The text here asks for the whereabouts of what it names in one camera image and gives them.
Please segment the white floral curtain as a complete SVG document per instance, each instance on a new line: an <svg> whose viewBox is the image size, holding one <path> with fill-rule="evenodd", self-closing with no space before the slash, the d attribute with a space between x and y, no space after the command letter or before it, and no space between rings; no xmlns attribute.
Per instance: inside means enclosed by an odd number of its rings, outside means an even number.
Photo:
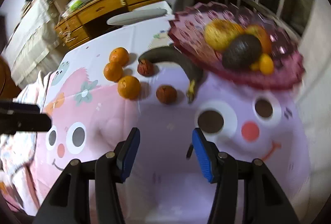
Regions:
<svg viewBox="0 0 331 224"><path fill-rule="evenodd" d="M306 74L297 104L309 141L310 195L305 221L312 221L330 196L330 2L314 0L301 39Z"/></svg>

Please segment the cartoon printed tablecloth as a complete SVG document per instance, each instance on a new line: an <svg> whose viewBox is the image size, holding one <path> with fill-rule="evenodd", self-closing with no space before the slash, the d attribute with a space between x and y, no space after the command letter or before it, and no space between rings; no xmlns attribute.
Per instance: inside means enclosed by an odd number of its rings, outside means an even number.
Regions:
<svg viewBox="0 0 331 224"><path fill-rule="evenodd" d="M29 214L37 212L72 159L98 159L133 127L140 129L141 142L131 175L118 187L129 223L206 223L215 185L203 177L196 157L186 158L196 127L220 151L264 161L293 203L304 197L309 154L291 94L256 91L206 73L189 104L188 79L178 65L161 64L150 78L136 71L136 58L168 27L167 19L159 18L105 34L67 53L54 73L36 81L46 92L38 103L52 127L37 135L29 190L20 191ZM131 75L141 84L136 100L121 97L118 82L103 74L119 47L130 56L122 78ZM176 89L174 103L158 101L161 85Z"/></svg>

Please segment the grey office chair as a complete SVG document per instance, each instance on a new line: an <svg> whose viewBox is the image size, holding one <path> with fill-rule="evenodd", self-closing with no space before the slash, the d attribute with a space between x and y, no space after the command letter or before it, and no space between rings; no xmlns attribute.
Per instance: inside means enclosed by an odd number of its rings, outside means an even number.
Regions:
<svg viewBox="0 0 331 224"><path fill-rule="evenodd" d="M166 0L162 0L161 2L148 4L146 6L136 8L131 12L111 17L107 20L107 24L112 26L126 26L171 14L172 8Z"/></svg>

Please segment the yellow pear in bowl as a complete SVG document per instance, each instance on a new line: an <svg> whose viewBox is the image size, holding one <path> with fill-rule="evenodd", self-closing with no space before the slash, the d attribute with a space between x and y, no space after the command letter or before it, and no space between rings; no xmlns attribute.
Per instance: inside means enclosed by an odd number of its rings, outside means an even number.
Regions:
<svg viewBox="0 0 331 224"><path fill-rule="evenodd" d="M232 40L244 33L244 28L239 24L222 19L214 19L205 26L205 42L215 51L225 51Z"/></svg>

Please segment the brown red passion fruit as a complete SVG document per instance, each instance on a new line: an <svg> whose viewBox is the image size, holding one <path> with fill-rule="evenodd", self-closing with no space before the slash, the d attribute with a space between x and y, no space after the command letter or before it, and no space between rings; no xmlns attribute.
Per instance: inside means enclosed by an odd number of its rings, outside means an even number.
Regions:
<svg viewBox="0 0 331 224"><path fill-rule="evenodd" d="M156 97L162 104L172 104L177 100L177 91L170 85L161 85L157 88Z"/></svg>

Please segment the overripe black banana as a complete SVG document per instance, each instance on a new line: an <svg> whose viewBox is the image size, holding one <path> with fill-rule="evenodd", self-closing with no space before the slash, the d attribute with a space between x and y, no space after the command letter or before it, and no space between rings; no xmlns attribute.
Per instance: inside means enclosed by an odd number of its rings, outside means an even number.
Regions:
<svg viewBox="0 0 331 224"><path fill-rule="evenodd" d="M139 56L140 64L146 61L151 64L170 62L179 65L190 82L186 91L187 101L189 104L194 101L198 85L203 79L203 70L186 55L179 52L174 46L161 46L150 49Z"/></svg>

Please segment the orange tangerine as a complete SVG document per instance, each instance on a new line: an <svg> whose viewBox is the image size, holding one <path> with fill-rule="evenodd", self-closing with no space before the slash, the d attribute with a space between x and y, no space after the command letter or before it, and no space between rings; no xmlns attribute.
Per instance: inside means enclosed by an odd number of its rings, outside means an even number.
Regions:
<svg viewBox="0 0 331 224"><path fill-rule="evenodd" d="M104 67L103 74L108 81L118 82L124 75L124 70L120 63L110 62Z"/></svg>
<svg viewBox="0 0 331 224"><path fill-rule="evenodd" d="M118 63L122 67L128 64L129 59L130 59L129 53L123 47L115 48L114 50L112 50L112 52L109 55L110 63Z"/></svg>

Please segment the dark red passion fruit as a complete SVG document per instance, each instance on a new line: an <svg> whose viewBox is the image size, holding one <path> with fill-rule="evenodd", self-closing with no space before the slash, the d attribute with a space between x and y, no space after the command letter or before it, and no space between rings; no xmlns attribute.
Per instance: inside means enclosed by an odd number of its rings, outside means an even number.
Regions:
<svg viewBox="0 0 331 224"><path fill-rule="evenodd" d="M151 77L155 74L154 66L148 60L139 60L137 72L144 77Z"/></svg>

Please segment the small tangerine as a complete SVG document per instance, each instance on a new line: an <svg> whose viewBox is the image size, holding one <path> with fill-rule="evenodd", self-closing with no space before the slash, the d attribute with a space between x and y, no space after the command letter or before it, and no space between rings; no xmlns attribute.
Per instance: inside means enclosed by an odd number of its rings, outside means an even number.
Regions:
<svg viewBox="0 0 331 224"><path fill-rule="evenodd" d="M259 70L264 75L271 75L274 72L274 63L268 54L262 54L259 59Z"/></svg>

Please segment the dark green avocado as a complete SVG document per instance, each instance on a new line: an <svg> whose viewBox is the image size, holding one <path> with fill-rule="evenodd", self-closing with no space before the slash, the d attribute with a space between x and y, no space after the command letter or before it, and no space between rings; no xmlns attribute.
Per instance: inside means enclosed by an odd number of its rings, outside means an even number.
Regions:
<svg viewBox="0 0 331 224"><path fill-rule="evenodd" d="M239 35L222 54L222 64L226 69L247 69L259 60L262 53L257 37L251 34Z"/></svg>

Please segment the large orange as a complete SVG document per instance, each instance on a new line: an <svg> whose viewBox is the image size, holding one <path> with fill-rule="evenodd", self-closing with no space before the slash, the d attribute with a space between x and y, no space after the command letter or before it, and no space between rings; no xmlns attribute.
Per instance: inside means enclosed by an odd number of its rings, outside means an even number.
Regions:
<svg viewBox="0 0 331 224"><path fill-rule="evenodd" d="M131 75L121 78L117 84L118 94L129 100L136 100L141 91L140 81Z"/></svg>

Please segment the purple glass fruit bowl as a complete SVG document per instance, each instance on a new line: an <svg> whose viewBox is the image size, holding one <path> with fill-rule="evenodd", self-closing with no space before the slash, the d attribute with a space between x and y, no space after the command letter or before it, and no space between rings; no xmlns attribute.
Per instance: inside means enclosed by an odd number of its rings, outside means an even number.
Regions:
<svg viewBox="0 0 331 224"><path fill-rule="evenodd" d="M291 90L305 73L297 41L270 18L234 5L198 3L175 12L168 36L203 69L239 85Z"/></svg>

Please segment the wooden desk with drawers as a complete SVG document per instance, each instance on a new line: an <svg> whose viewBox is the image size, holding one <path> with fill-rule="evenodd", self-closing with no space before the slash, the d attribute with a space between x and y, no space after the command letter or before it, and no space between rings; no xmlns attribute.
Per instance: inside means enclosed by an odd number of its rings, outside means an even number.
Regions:
<svg viewBox="0 0 331 224"><path fill-rule="evenodd" d="M92 0L82 5L55 27L60 39L72 50L96 37L116 30L107 20L161 0Z"/></svg>

